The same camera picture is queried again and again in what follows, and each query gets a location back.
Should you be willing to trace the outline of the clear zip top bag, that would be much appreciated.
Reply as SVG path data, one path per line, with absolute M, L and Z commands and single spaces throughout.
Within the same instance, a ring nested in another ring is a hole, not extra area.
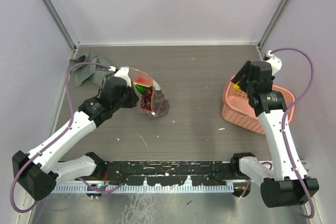
M 165 91 L 147 73 L 131 68 L 130 79 L 139 97 L 136 107 L 150 117 L 166 115 L 170 105 Z

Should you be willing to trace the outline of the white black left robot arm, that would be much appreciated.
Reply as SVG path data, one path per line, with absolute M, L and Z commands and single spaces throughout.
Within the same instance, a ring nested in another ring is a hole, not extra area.
M 106 173 L 106 163 L 93 152 L 61 163 L 60 158 L 79 140 L 112 118 L 120 108 L 133 108 L 136 96 L 130 78 L 112 77 L 103 89 L 78 108 L 67 124 L 30 153 L 18 151 L 12 157 L 13 174 L 35 201 L 46 198 L 56 185 L 89 176 L 99 180 Z

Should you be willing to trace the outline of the watermelon slice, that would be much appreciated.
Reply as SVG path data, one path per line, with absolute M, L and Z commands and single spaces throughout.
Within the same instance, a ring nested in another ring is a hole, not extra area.
M 149 79 L 140 77 L 138 80 L 133 82 L 133 86 L 139 94 L 143 95 L 146 94 L 147 89 L 152 89 L 153 84 Z

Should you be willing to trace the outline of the dark red grape bunch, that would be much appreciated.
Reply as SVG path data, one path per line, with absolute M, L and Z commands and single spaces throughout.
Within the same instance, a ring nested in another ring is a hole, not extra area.
M 163 90 L 155 90 L 153 100 L 153 111 L 155 116 L 166 115 L 170 105 Z

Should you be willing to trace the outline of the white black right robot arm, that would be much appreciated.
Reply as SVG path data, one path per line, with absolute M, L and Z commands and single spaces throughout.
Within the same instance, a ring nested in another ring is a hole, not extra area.
M 319 183 L 308 176 L 298 157 L 285 99 L 273 89 L 273 80 L 270 62 L 249 60 L 232 79 L 247 94 L 248 104 L 264 129 L 273 169 L 265 167 L 252 153 L 235 153 L 230 172 L 237 179 L 245 175 L 252 179 L 268 208 L 304 205 L 319 190 Z

